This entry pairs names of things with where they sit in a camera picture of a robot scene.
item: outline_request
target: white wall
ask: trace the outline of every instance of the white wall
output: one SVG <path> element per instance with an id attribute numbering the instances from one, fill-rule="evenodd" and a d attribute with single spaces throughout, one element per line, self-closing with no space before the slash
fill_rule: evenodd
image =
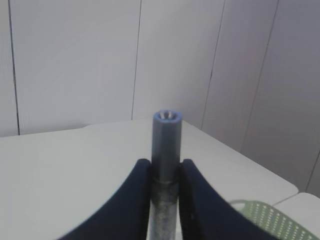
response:
<path id="1" fill-rule="evenodd" d="M 320 150 L 319 0 L 11 0 L 11 8 L 22 134 L 174 109 L 306 189 Z M 1 29 L 0 135 L 12 135 L 9 25 Z"/>
<path id="2" fill-rule="evenodd" d="M 22 134 L 131 119 L 140 0 L 11 0 Z"/>
<path id="3" fill-rule="evenodd" d="M 133 118 L 181 111 L 201 128 L 223 0 L 142 0 Z"/>
<path id="4" fill-rule="evenodd" d="M 18 134 L 8 0 L 0 0 L 0 137 Z"/>
<path id="5" fill-rule="evenodd" d="M 240 151 L 278 0 L 226 0 L 202 130 Z"/>
<path id="6" fill-rule="evenodd" d="M 319 0 L 280 0 L 241 151 L 301 191 L 320 150 L 319 23 Z"/>

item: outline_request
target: wall seam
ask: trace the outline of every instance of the wall seam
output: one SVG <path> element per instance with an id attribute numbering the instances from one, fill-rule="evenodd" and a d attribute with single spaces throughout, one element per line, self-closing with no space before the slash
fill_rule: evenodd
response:
<path id="1" fill-rule="evenodd" d="M 134 70 L 134 83 L 133 83 L 133 96 L 132 96 L 131 120 L 133 120 L 133 119 L 134 119 L 135 92 L 136 92 L 137 65 L 138 65 L 138 50 L 139 50 L 139 36 L 140 36 L 140 23 L 141 23 L 141 9 L 142 9 L 142 0 L 140 0 L 140 12 L 139 12 L 139 24 L 138 24 L 138 36 L 137 36 L 137 42 L 136 42 L 136 55 L 135 55 L 135 70 Z"/>
<path id="2" fill-rule="evenodd" d="M 243 137 L 242 143 L 241 143 L 240 148 L 239 148 L 240 153 L 242 153 L 242 148 L 243 148 L 245 139 L 246 139 L 246 137 L 247 137 L 247 132 L 248 132 L 248 129 L 249 129 L 249 124 L 250 124 L 251 117 L 252 117 L 252 112 L 253 112 L 253 110 L 254 110 L 255 101 L 256 101 L 256 98 L 257 98 L 257 95 L 258 95 L 258 89 L 259 89 L 259 85 L 260 85 L 260 82 L 261 82 L 262 72 L 263 72 L 263 69 L 264 69 L 264 66 L 265 66 L 265 61 L 266 61 L 266 57 L 267 57 L 267 53 L 268 53 L 268 49 L 269 49 L 270 39 L 271 39 L 272 32 L 273 32 L 273 29 L 274 29 L 275 21 L 276 21 L 276 16 L 277 16 L 277 12 L 278 12 L 279 2 L 280 2 L 280 0 L 277 0 L 276 7 L 275 7 L 275 11 L 274 11 L 274 16 L 273 16 L 273 21 L 272 21 L 271 29 L 270 29 L 270 33 L 269 33 L 269 38 L 268 38 L 268 41 L 267 41 L 267 44 L 266 44 L 266 48 L 265 48 L 265 52 L 264 52 L 264 57 L 263 57 L 263 60 L 262 60 L 261 69 L 260 69 L 260 73 L 259 73 L 259 78 L 258 78 L 258 82 L 257 82 L 257 85 L 256 85 L 256 89 L 255 89 L 255 93 L 254 93 L 252 105 L 251 105 L 251 110 L 250 110 L 250 114 L 249 114 L 249 119 L 248 119 L 248 122 L 247 122 L 247 125 L 246 125 L 246 128 L 245 128 L 245 132 L 244 132 L 244 137 Z"/>
<path id="3" fill-rule="evenodd" d="M 205 122 L 206 109 L 207 109 L 207 103 L 208 103 L 208 97 L 209 97 L 209 90 L 210 90 L 210 85 L 211 85 L 211 81 L 212 81 L 212 77 L 213 77 L 213 70 L 214 70 L 214 64 L 215 64 L 215 60 L 216 60 L 217 49 L 218 49 L 218 43 L 219 43 L 222 20 L 223 20 L 223 17 L 224 17 L 225 5 L 226 5 L 226 0 L 224 0 L 223 7 L 222 7 L 222 13 L 221 13 L 221 18 L 220 18 L 220 26 L 219 26 L 219 30 L 218 30 L 218 37 L 216 39 L 214 55 L 213 55 L 213 61 L 212 61 L 212 67 L 211 67 L 210 80 L 209 80 L 208 89 L 206 91 L 206 98 L 205 98 L 204 110 L 203 110 L 203 115 L 202 115 L 201 130 L 203 129 L 204 122 Z"/>
<path id="4" fill-rule="evenodd" d="M 311 174 L 310 174 L 308 183 L 306 184 L 306 187 L 305 187 L 305 191 L 306 191 L 306 192 L 308 191 L 308 188 L 309 188 L 309 185 L 310 185 L 310 182 L 311 182 L 311 178 L 312 178 L 312 175 L 314 174 L 314 171 L 315 171 L 315 169 L 316 169 L 316 165 L 317 165 L 317 162 L 318 162 L 318 160 L 319 160 L 319 157 L 320 157 L 320 150 L 319 150 L 318 155 L 317 155 L 317 157 L 316 157 L 316 159 L 315 159 L 315 163 L 314 163 L 314 165 L 313 165 L 313 168 L 312 168 L 312 171 L 311 171 Z"/>
<path id="5" fill-rule="evenodd" d="M 14 52 L 14 39 L 12 31 L 12 14 L 11 14 L 11 3 L 8 0 L 8 12 L 9 12 L 9 27 L 10 27 L 10 41 L 11 41 L 11 58 L 12 58 L 12 74 L 13 74 L 13 85 L 14 85 L 14 96 L 15 96 L 15 110 L 16 110 L 16 124 L 18 135 L 20 135 L 20 119 L 19 119 L 19 108 L 18 108 L 18 95 L 17 95 L 17 80 L 16 80 L 16 63 L 15 63 L 15 52 Z"/>

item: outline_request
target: metal rod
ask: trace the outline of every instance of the metal rod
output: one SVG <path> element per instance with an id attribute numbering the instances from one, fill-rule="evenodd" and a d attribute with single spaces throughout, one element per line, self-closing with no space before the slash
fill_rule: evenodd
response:
<path id="1" fill-rule="evenodd" d="M 159 111 L 153 116 L 150 239 L 175 240 L 182 115 Z"/>

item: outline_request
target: perforated plastic basket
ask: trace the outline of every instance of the perforated plastic basket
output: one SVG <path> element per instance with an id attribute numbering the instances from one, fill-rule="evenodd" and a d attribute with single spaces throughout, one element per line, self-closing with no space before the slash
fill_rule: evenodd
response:
<path id="1" fill-rule="evenodd" d="M 264 202 L 234 200 L 230 204 L 247 219 L 280 240 L 319 240 L 296 221 Z"/>

